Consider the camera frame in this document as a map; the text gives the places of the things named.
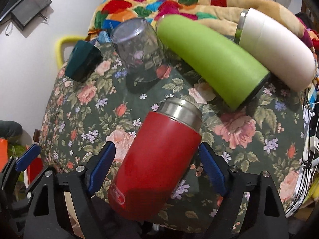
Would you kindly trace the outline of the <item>white thermos cup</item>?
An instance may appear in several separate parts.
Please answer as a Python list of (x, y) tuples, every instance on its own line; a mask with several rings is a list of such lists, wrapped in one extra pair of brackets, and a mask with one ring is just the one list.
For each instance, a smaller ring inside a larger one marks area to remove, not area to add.
[(235, 43), (296, 92), (306, 89), (315, 77), (316, 59), (311, 50), (282, 24), (256, 9), (240, 13)]

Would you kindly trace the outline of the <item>colourful patchwork blanket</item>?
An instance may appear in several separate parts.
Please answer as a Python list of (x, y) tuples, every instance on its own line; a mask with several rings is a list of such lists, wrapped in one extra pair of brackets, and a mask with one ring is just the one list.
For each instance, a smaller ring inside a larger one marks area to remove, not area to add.
[(119, 23), (145, 18), (152, 26), (167, 14), (182, 15), (222, 35), (234, 36), (242, 10), (253, 8), (276, 20), (315, 51), (305, 25), (287, 8), (272, 0), (103, 0), (91, 19), (88, 38), (110, 32)]

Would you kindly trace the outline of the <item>red plush toy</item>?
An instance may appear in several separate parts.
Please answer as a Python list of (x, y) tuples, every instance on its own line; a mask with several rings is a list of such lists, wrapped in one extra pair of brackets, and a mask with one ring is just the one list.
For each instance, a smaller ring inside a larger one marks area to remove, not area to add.
[(314, 50), (318, 53), (319, 48), (319, 35), (316, 30), (313, 29), (307, 29), (308, 35), (311, 39), (311, 44)]

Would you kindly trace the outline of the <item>clear glass cup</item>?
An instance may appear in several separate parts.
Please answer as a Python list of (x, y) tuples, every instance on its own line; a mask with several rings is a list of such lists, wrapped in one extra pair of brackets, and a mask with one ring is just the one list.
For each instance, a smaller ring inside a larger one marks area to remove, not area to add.
[(110, 39), (128, 76), (138, 83), (161, 79), (169, 68), (165, 48), (145, 18), (132, 18), (113, 29)]

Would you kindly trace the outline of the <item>floral green bedspread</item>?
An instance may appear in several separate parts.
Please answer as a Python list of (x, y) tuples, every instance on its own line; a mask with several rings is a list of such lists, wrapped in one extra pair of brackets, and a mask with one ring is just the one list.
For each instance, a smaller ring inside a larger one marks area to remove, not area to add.
[(99, 49), (83, 82), (60, 70), (39, 141), (59, 173), (110, 152), (94, 184), (98, 211), (194, 234), (222, 213), (239, 232), (252, 210), (287, 217), (302, 204), (311, 176), (298, 92), (267, 74), (232, 110), (185, 62), (138, 82), (112, 44)]

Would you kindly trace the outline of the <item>red thermos cup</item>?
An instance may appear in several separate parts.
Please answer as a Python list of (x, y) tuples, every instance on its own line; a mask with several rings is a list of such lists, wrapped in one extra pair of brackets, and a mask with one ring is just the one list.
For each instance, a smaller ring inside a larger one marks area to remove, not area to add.
[(183, 99), (149, 112), (108, 189), (112, 209), (136, 221), (156, 215), (196, 153), (201, 126), (202, 113)]

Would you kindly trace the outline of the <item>green thermos cup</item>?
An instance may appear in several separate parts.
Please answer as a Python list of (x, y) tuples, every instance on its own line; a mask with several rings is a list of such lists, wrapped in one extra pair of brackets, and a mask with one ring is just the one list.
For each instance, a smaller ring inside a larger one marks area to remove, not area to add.
[(215, 30), (181, 15), (156, 23), (162, 43), (189, 64), (230, 109), (246, 104), (270, 77), (247, 51)]

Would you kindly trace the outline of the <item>small wall monitor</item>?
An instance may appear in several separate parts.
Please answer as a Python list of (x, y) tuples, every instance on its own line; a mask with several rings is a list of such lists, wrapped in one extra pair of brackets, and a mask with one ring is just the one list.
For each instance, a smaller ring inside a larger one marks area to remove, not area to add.
[(52, 0), (22, 0), (12, 9), (11, 19), (20, 30), (24, 30), (30, 21), (51, 3)]

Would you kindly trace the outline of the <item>dark teal faceted cup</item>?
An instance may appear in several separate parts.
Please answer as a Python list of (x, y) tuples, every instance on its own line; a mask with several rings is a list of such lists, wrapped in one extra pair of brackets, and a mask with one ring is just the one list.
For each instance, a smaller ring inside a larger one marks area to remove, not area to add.
[(65, 75), (76, 82), (84, 82), (102, 58), (102, 53), (96, 46), (85, 40), (79, 40), (67, 62)]

